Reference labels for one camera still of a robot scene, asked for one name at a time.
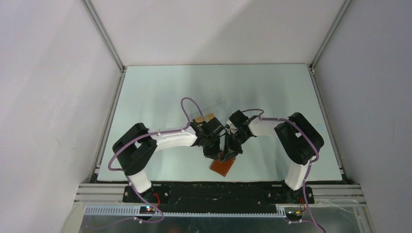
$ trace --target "wall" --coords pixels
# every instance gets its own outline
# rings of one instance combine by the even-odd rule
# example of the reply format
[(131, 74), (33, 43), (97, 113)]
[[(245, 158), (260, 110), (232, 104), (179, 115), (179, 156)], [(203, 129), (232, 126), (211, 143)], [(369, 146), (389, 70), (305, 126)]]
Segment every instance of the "wall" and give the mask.
[(379, 233), (410, 232), (412, 1), (356, 0), (315, 68)]
[(0, 229), (58, 232), (119, 76), (79, 0), (2, 1)]
[(126, 65), (186, 65), (310, 63), (343, 0), (92, 2)]

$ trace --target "metal frame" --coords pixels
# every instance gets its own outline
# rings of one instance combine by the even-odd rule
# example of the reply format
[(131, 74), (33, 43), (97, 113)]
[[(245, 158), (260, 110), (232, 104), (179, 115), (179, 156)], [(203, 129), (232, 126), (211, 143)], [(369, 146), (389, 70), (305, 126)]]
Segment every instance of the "metal frame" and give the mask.
[[(320, 57), (322, 56), (325, 48), (329, 44), (331, 38), (333, 37), (336, 29), (338, 28), (343, 16), (347, 12), (347, 9), (351, 5), (353, 0), (345, 0), (339, 13), (337, 14), (333, 24), (331, 25), (326, 37), (324, 38), (320, 48), (318, 49), (313, 61), (310, 65), (308, 65), (308, 71), (310, 73), (313, 87), (316, 92), (316, 96), (318, 98), (318, 102), (322, 111), (322, 115), (324, 117), (326, 128), (328, 130), (332, 147), (335, 152), (336, 159), (342, 170), (343, 178), (346, 178), (346, 172), (344, 170), (344, 164), (339, 153), (338, 146), (336, 144), (336, 140), (333, 134), (332, 127), (330, 125), (330, 121), (326, 112), (325, 104), (322, 99), (322, 95), (319, 91), (319, 86), (316, 81), (316, 77), (314, 75), (314, 68), (316, 67), (317, 63), (319, 62)], [(115, 109), (119, 100), (120, 90), (123, 84), (124, 76), (126, 73), (126, 68), (123, 65), (110, 37), (105, 30), (102, 21), (99, 18), (96, 9), (94, 8), (91, 0), (82, 0), (82, 3), (87, 10), (93, 24), (96, 27), (96, 30), (100, 34), (103, 42), (105, 43), (108, 51), (110, 52), (113, 60), (115, 61), (116, 65), (118, 66), (119, 70), (121, 71), (121, 75), (117, 82), (116, 91), (112, 98), (111, 106), (109, 112), (106, 117), (106, 123), (102, 132), (102, 136), (100, 139), (100, 146), (98, 151), (95, 155), (93, 167), (91, 168), (88, 181), (90, 178), (99, 172), (100, 163), (103, 157), (104, 148), (107, 143), (108, 135), (110, 132), (110, 127), (113, 121)], [(127, 184), (125, 183), (82, 183), (79, 185), (77, 195), (74, 200), (74, 205), (78, 206), (81, 205), (83, 207), (93, 207), (93, 206), (130, 206), (133, 209), (133, 206), (136, 206), (134, 203), (123, 203), (123, 192), (124, 188)], [(339, 207), (339, 208), (346, 208), (352, 207), (353, 214), (356, 216), (358, 227), (361, 233), (374, 233), (376, 230), (374, 229), (373, 223), (370, 218), (369, 211), (366, 206), (366, 201), (363, 196), (362, 190), (360, 185), (358, 184), (309, 184), (313, 190), (313, 195), (315, 199), (315, 203), (311, 205), (311, 207), (319, 208), (319, 207)], [(298, 204), (282, 204), (277, 205), (278, 208), (295, 208), (298, 207)], [(174, 215), (179, 216), (197, 216), (195, 213), (172, 213)]]

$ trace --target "robotic arm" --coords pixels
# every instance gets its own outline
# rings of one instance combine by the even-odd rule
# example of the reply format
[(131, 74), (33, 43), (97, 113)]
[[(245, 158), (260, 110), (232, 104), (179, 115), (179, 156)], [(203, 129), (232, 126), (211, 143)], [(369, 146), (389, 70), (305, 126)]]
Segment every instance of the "robotic arm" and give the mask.
[[(299, 127), (310, 139), (316, 149), (324, 145), (323, 138), (300, 113), (294, 113), (289, 121)], [(224, 132), (224, 150), (220, 149), (220, 137)], [(139, 193), (151, 188), (152, 183), (144, 168), (153, 153), (171, 147), (199, 146), (206, 158), (224, 162), (242, 154), (241, 145), (251, 137), (277, 135), (287, 155), (292, 160), (285, 184), (296, 191), (302, 187), (302, 181), (308, 169), (309, 161), (315, 161), (315, 152), (303, 136), (297, 136), (296, 128), (278, 118), (248, 118), (241, 111), (233, 113), (228, 123), (223, 126), (217, 118), (208, 122), (191, 122), (187, 127), (168, 130), (149, 130), (143, 123), (134, 125), (114, 145), (118, 152), (134, 138), (149, 134), (123, 150), (117, 159), (126, 176)]]

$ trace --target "white table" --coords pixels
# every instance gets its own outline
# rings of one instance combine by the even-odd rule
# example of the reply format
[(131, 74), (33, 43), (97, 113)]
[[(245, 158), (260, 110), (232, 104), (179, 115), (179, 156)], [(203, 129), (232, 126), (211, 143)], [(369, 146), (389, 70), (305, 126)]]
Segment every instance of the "white table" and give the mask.
[[(109, 171), (113, 144), (134, 124), (151, 129), (184, 126), (182, 97), (206, 109), (219, 103), (232, 112), (265, 110), (264, 117), (288, 117), (301, 112), (325, 140), (310, 181), (341, 180), (326, 125), (306, 65), (190, 65), (128, 67), (100, 167), (99, 181), (125, 181), (120, 171)], [(189, 101), (188, 113), (197, 112)], [(278, 138), (251, 138), (243, 144), (226, 177), (209, 169), (212, 160), (202, 148), (182, 147), (155, 153), (146, 166), (152, 181), (254, 182), (281, 181), (290, 159)], [(114, 167), (120, 167), (117, 160)]]

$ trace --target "gray wall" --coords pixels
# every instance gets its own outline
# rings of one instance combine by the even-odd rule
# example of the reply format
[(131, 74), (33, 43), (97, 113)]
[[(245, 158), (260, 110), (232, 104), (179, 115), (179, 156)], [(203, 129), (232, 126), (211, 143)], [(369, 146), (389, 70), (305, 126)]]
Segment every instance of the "gray wall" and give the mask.
[(0, 232), (59, 232), (119, 71), (81, 1), (2, 1)]
[(315, 72), (377, 231), (411, 232), (412, 1), (354, 1)]

